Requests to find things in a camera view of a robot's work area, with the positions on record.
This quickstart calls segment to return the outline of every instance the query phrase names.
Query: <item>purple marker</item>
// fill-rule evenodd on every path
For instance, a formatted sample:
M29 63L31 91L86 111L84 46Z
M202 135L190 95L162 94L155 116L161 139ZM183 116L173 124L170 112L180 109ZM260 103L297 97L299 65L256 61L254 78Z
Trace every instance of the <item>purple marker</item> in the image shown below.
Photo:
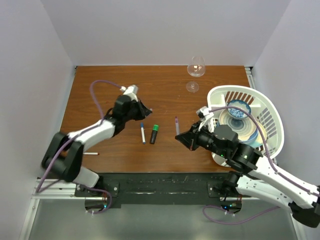
M144 129L144 124L142 122L140 123L140 127L141 127L142 143L146 144L145 129Z
M178 118L175 117L175 132L177 135L180 134L180 129L179 129L179 122L178 122Z

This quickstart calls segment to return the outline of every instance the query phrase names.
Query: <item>plate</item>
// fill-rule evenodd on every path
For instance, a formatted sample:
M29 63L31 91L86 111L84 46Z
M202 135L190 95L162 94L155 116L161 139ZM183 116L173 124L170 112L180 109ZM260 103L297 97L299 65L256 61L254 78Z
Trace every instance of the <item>plate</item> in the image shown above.
M267 132L266 132L264 126L263 126L260 122L258 122L258 121L257 121L257 123L258 123L259 127L261 128L261 131L262 131L262 133L263 133L264 139L267 140ZM258 136L256 137L256 140L255 140L252 144L250 144L250 146L253 147L253 148L258 148L258 147L260 147L262 144L264 144L264 142L262 141L261 134L260 134L260 132L258 131Z
M238 139L241 142L247 141L257 129L250 118L236 119L229 114L227 109L220 113L219 124L228 125L238 134Z
M254 133L249 137L249 139L246 141L241 141L241 143L251 146L256 141L256 139L258 137L258 132L259 132L258 128L256 128Z

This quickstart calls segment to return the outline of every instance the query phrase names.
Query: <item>gray wall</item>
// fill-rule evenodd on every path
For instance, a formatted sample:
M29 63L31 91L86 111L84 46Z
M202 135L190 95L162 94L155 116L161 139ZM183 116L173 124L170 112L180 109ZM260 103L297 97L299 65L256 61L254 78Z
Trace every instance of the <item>gray wall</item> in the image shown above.
M320 1L292 0L253 68L258 90L284 125L277 160L290 173L320 185ZM319 239L320 228L306 229Z
M0 239L18 239L72 64L39 0L0 2Z
M252 66L290 0L41 0L75 65Z

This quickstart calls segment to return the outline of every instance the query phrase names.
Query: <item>wine glass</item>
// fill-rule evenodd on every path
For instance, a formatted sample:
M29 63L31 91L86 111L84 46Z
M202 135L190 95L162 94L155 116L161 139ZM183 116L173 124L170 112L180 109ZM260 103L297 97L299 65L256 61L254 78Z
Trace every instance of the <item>wine glass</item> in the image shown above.
M206 72L205 59L202 56L194 56L187 67L187 71L193 77L201 77ZM195 81L190 81L186 84L186 89L195 93L199 90L199 85Z

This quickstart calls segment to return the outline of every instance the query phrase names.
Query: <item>wooden tabletop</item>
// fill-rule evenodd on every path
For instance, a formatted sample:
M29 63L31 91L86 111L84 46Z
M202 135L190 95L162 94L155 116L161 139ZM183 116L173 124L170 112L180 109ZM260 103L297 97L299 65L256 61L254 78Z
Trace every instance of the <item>wooden tabletop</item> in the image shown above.
M249 86L243 66L206 66L205 74L192 77L186 66L79 66L76 70L61 131L83 129L100 118L89 86L94 80L110 80L121 86L137 85L138 97L152 108L153 114L143 120L146 144L142 143L140 121L129 121L116 137L93 146L84 155L83 166L105 172L225 172L209 151L189 151L175 140L175 116L180 132L198 121L196 111L207 105L210 89L221 85ZM187 91L186 84L196 81L199 91ZM113 107L121 93L116 87L97 83L95 93L104 112ZM159 125L155 144L149 144L153 125Z

